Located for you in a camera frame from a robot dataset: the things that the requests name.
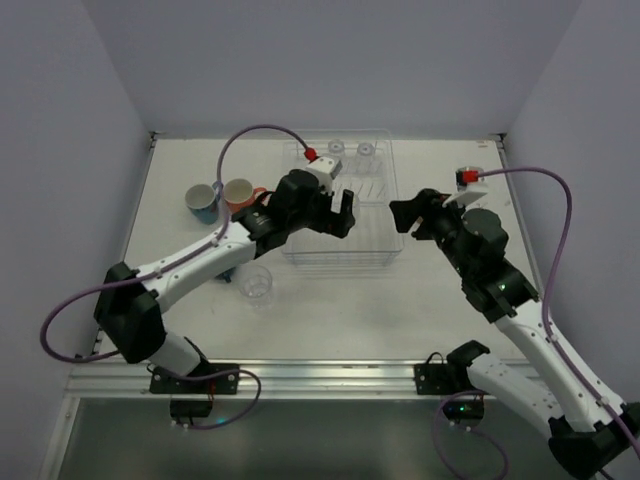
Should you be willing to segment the dark blue ribbed mug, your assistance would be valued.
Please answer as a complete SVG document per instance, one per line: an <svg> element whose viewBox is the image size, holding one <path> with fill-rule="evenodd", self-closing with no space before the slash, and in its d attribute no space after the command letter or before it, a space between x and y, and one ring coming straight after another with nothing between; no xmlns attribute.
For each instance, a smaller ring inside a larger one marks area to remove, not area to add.
<svg viewBox="0 0 640 480"><path fill-rule="evenodd" d="M223 282L225 282L225 283L231 283L231 282L232 282L232 279L233 279L233 276L234 276L235 271L236 271L236 268L235 268L235 267L230 268L230 269L225 270L224 272L222 272L222 273L220 273L220 274L216 275L216 276L215 276L215 279L216 279L216 280L218 280L218 281L223 281Z"/></svg>

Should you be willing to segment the large clear glass tumbler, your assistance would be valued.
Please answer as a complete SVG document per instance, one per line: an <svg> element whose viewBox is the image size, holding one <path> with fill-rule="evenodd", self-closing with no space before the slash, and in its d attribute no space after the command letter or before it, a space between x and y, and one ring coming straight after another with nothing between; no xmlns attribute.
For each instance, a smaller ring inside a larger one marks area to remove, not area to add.
<svg viewBox="0 0 640 480"><path fill-rule="evenodd" d="M235 275L235 283L243 299L253 308L266 308L272 303L273 277L261 265L244 265Z"/></svg>

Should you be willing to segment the orange ceramic mug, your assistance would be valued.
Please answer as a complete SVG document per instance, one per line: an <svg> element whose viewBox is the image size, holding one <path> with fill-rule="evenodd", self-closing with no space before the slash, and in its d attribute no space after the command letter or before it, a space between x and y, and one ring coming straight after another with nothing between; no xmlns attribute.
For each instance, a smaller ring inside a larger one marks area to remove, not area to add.
<svg viewBox="0 0 640 480"><path fill-rule="evenodd" d="M256 197L264 193L264 187L255 187L249 180L237 178L229 180L223 187L223 198L232 214L250 206Z"/></svg>

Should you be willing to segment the beige and brown ceramic cup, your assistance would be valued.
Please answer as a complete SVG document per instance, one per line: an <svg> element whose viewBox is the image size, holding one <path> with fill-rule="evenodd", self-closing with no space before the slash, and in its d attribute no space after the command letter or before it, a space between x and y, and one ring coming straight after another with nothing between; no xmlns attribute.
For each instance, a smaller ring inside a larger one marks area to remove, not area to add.
<svg viewBox="0 0 640 480"><path fill-rule="evenodd" d="M342 201L344 198L344 192L349 190L353 193L352 200L352 214L355 221L358 221L360 217L360 198L359 194L362 190L363 182L356 179L347 178L343 181L336 181L333 184L333 200L331 205L331 211L339 213L341 210Z"/></svg>

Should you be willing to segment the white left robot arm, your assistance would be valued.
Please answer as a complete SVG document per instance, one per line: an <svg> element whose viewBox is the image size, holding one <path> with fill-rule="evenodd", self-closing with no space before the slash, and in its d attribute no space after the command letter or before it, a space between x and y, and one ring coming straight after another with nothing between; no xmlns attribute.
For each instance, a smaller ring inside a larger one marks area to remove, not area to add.
<svg viewBox="0 0 640 480"><path fill-rule="evenodd" d="M98 325L128 363L148 361L177 378L197 377L205 356L165 328L164 313L203 283L283 246L302 229L345 238L355 225L355 194L344 190L334 211L333 179L312 167L294 169L274 191L178 253L136 269L114 265L94 310Z"/></svg>

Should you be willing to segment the light blue textured mug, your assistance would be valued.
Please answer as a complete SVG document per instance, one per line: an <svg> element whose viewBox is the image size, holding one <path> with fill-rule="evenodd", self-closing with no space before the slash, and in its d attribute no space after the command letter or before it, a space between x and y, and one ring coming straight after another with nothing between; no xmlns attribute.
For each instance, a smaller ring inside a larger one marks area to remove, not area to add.
<svg viewBox="0 0 640 480"><path fill-rule="evenodd" d="M204 225L213 225L219 218L220 185L196 184L184 195L184 202L191 214Z"/></svg>

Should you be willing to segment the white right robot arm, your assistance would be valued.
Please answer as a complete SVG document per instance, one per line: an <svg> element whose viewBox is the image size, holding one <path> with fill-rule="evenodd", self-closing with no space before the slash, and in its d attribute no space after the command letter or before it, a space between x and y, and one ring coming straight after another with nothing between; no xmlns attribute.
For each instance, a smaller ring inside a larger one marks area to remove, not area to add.
<svg viewBox="0 0 640 480"><path fill-rule="evenodd" d="M458 374L532 424L575 479L594 477L631 447L639 437L638 403L607 386L544 319L538 292L506 259L509 236L494 212L467 210L432 189L395 200L390 209L398 232L437 244L460 275L466 300L511 340L542 382L512 370L476 341L448 355Z"/></svg>

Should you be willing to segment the small clear glass cup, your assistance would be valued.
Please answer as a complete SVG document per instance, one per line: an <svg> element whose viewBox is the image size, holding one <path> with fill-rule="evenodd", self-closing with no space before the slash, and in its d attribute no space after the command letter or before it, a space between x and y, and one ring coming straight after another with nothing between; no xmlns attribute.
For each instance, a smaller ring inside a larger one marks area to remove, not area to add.
<svg viewBox="0 0 640 480"><path fill-rule="evenodd" d="M477 183L482 180L484 170L476 166L464 166L458 168L455 173L456 183L459 185L468 185Z"/></svg>

